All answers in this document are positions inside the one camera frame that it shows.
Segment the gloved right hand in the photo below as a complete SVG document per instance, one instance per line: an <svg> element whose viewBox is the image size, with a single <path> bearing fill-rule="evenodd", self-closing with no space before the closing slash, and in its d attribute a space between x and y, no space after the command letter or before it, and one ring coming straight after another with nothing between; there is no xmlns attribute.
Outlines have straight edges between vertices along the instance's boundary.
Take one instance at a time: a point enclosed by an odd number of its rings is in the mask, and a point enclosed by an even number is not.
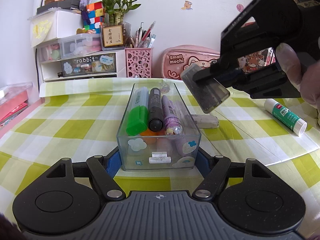
<svg viewBox="0 0 320 240"><path fill-rule="evenodd" d="M319 126L320 107L320 63L310 65L302 74L300 60L296 52L286 43L276 48L276 58L289 81L300 92L303 100L317 109Z"/></svg>

